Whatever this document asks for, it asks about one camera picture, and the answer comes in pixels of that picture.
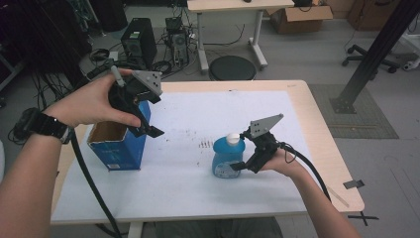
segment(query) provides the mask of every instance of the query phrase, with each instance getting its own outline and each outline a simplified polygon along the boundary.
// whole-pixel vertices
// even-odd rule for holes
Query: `human hand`
[[[292,161],[294,155],[283,149],[277,149],[274,156],[262,167],[261,171],[274,170],[287,177],[293,177],[306,171],[296,160]]]
[[[120,73],[124,76],[130,75],[132,71],[130,69],[120,69]],[[108,92],[114,82],[114,74],[108,73],[51,105],[44,113],[71,127],[102,121],[114,121],[140,127],[141,121],[138,117],[117,110],[109,104]]]

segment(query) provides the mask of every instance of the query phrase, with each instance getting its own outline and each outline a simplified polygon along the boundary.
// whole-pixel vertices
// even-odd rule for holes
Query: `black metal pole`
[[[420,0],[401,0],[338,98],[330,99],[336,113],[356,113],[353,103],[380,63],[420,11]]]

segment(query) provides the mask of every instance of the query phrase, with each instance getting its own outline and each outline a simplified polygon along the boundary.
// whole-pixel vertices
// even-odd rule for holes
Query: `forearm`
[[[0,234],[4,237],[46,237],[59,139],[32,135],[0,184]]]
[[[305,170],[291,177],[299,190],[319,237],[360,237]]]

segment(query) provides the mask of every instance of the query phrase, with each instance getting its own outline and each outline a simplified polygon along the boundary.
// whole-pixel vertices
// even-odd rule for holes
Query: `blue box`
[[[139,108],[149,122],[149,102],[142,101]],[[87,144],[109,171],[130,171],[140,169],[146,138],[136,138],[126,125],[100,122],[90,132]]]

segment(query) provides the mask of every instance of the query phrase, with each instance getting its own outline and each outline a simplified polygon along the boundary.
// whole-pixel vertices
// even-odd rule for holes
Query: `dish soap bottle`
[[[223,179],[237,178],[241,171],[234,171],[230,164],[239,163],[243,160],[245,142],[240,135],[231,133],[218,139],[214,145],[213,175]]]

